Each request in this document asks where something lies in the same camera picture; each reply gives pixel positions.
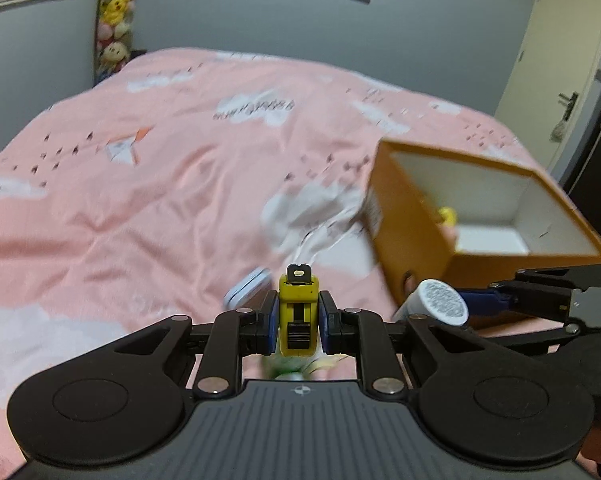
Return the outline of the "white round jar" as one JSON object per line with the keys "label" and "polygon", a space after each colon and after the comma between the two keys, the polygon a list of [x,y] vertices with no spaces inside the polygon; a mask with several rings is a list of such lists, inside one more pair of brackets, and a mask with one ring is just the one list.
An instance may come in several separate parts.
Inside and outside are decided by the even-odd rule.
{"label": "white round jar", "polygon": [[432,278],[419,283],[391,319],[399,322],[412,314],[426,315],[451,326],[463,326],[469,319],[462,296],[450,285]]}

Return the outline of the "green gel sanitizer bottle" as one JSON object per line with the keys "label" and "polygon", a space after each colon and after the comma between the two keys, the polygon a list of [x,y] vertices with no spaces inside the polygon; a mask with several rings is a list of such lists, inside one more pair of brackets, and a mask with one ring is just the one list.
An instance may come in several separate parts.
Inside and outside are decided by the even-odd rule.
{"label": "green gel sanitizer bottle", "polygon": [[328,356],[321,350],[313,356],[282,356],[274,353],[261,359],[264,377],[289,382],[346,379],[355,376],[355,363],[348,356]]}

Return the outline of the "yellow cap bottle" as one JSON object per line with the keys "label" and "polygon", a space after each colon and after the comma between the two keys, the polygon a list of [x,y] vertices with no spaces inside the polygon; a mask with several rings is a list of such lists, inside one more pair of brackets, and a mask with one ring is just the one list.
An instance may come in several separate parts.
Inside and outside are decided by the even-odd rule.
{"label": "yellow cap bottle", "polygon": [[443,206],[438,209],[438,214],[442,220],[442,225],[447,228],[453,228],[457,225],[457,211],[454,208]]}

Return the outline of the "cream room door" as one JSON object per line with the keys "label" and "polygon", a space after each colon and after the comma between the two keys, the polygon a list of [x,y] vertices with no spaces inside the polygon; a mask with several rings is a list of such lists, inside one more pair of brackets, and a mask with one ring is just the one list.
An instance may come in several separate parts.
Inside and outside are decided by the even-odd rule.
{"label": "cream room door", "polygon": [[[576,125],[601,60],[601,0],[535,0],[495,112],[533,158],[553,168]],[[569,122],[560,93],[579,93]]]}

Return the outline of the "pink carton box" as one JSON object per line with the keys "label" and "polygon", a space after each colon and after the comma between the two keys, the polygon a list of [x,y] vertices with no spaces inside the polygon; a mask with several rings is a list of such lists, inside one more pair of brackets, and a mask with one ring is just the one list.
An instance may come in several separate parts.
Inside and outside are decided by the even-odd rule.
{"label": "pink carton box", "polygon": [[455,226],[448,226],[448,224],[442,223],[440,226],[443,238],[450,247],[451,252],[455,251],[457,247],[457,228]]}

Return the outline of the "orange cardboard storage box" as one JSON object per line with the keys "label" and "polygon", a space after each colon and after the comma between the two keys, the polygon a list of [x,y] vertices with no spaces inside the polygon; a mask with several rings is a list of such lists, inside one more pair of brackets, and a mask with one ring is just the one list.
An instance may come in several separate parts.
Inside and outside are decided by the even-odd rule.
{"label": "orange cardboard storage box", "polygon": [[[457,247],[438,209],[457,211]],[[523,269],[601,263],[601,238],[540,171],[476,155],[384,139],[363,203],[390,295],[436,278],[483,288]]]}

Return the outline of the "pink cloud-print bed quilt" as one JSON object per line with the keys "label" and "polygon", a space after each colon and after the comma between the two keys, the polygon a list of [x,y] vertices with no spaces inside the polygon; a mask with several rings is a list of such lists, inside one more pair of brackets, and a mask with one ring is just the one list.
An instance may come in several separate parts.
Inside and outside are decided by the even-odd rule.
{"label": "pink cloud-print bed quilt", "polygon": [[159,51],[37,116],[0,153],[0,479],[601,479],[586,393],[476,402],[515,367],[499,337],[559,326],[526,315],[399,321],[413,400],[356,370],[267,379],[265,356],[236,396],[193,398],[191,328],[256,268],[279,292],[308,264],[338,309],[399,323],[363,214],[384,139],[556,185],[486,114],[275,56]]}

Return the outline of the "hanging plush toy column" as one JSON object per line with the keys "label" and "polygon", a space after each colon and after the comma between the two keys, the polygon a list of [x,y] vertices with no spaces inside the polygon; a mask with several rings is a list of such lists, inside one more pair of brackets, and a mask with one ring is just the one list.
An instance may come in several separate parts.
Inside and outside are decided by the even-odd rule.
{"label": "hanging plush toy column", "polygon": [[99,0],[94,33],[94,83],[120,72],[132,56],[137,0]]}

